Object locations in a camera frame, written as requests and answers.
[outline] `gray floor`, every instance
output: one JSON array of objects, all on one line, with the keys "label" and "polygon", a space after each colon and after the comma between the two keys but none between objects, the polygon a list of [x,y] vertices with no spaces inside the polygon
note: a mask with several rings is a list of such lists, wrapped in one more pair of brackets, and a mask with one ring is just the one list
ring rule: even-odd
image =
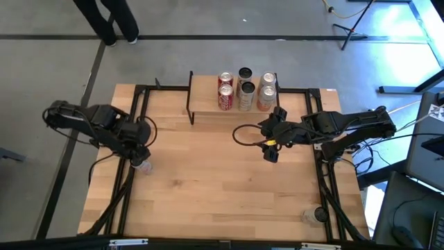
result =
[{"label": "gray floor", "polygon": [[[364,6],[330,2],[342,15]],[[431,30],[439,29],[442,23],[429,24],[437,14],[430,2],[423,2],[420,13],[428,14]],[[141,35],[343,35],[332,24],[351,26],[355,20],[327,14],[321,0],[128,0],[128,4]],[[0,34],[94,34],[71,1],[4,0],[0,19]],[[375,3],[358,31],[422,36],[405,3]],[[431,37],[440,39],[435,33]],[[189,70],[217,74],[248,66],[258,73],[277,72],[285,87],[336,88],[346,113],[380,105],[392,110],[420,97],[383,96],[376,92],[378,86],[415,86],[440,69],[424,43],[351,42],[345,51],[339,46],[338,42],[146,40],[130,46],[118,41],[105,50],[89,103],[109,103],[116,83],[153,84],[157,77],[165,85],[186,85]],[[98,47],[98,40],[0,40],[0,147],[28,156],[22,164],[0,161],[0,241],[34,237],[66,142],[44,127],[41,112],[57,99],[80,102]],[[417,110],[418,105],[408,107],[393,114],[393,120],[401,126],[414,119]],[[405,157],[408,141],[387,142],[376,149],[394,163]],[[76,145],[49,237],[76,234],[87,193],[87,169],[95,157],[93,148]],[[383,165],[375,160],[375,168]]]}]

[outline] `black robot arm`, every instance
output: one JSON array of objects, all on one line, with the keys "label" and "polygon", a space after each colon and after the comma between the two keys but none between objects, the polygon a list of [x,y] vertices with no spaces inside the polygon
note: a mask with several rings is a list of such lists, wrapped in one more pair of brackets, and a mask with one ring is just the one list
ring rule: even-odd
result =
[{"label": "black robot arm", "polygon": [[[264,159],[276,163],[282,146],[294,144],[322,144],[326,160],[341,156],[345,149],[371,138],[389,138],[396,132],[384,106],[374,111],[342,115],[339,112],[321,111],[301,117],[301,122],[286,122],[287,112],[275,107],[268,119],[259,123],[261,134],[269,141],[260,144]],[[344,131],[351,134],[333,141]]]},{"label": "black robot arm", "polygon": [[82,108],[66,101],[54,101],[43,114],[46,125],[54,130],[71,128],[90,136],[95,147],[105,146],[138,166],[150,156],[145,146],[151,128],[145,121],[130,121],[126,112],[111,105]]}]

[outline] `white sticker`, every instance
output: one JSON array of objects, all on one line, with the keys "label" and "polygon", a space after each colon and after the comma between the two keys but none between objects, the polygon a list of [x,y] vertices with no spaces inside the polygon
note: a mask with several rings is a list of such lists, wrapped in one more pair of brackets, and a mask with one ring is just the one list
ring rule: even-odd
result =
[{"label": "white sticker", "polygon": [[444,122],[444,108],[438,108],[438,106],[431,104],[429,109],[430,117],[438,119]]}]

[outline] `wooden table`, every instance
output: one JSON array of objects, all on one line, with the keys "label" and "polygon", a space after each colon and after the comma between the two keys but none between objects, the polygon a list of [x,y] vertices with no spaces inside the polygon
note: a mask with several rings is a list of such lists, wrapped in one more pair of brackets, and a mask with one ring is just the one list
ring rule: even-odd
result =
[{"label": "wooden table", "polygon": [[[134,89],[134,85],[117,85],[112,105],[129,113]],[[321,90],[321,95],[324,110],[340,111],[336,90]],[[236,144],[232,130],[240,124],[256,124],[268,115],[196,113],[192,126],[186,100],[187,92],[150,93],[147,115],[159,128],[150,147],[154,170],[150,176],[136,172],[124,234],[325,242],[323,226],[300,221],[304,210],[320,203],[312,147],[283,149],[279,163],[266,162],[260,148]],[[190,100],[193,111],[196,104]],[[280,105],[288,111],[289,121],[300,121],[307,113],[301,94],[281,94]],[[238,139],[254,142],[263,137],[258,130],[246,129],[238,132]],[[100,149],[98,158],[109,153]],[[78,232],[86,231],[109,204],[118,161],[113,157],[96,166]],[[354,168],[338,162],[335,172],[343,210],[368,237]],[[119,215],[117,208],[116,221]],[[338,238],[333,211],[331,215]],[[116,232],[117,223],[113,225]]]}]

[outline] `black pants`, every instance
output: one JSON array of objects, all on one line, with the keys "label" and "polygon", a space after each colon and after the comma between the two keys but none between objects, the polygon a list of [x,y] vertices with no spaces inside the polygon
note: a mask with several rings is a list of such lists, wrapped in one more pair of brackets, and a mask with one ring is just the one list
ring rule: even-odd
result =
[{"label": "black pants", "polygon": [[[126,0],[101,0],[101,2],[111,12],[127,41],[134,41],[139,35],[139,28]],[[95,0],[74,0],[74,3],[106,45],[116,42],[114,29],[100,14]]]}]

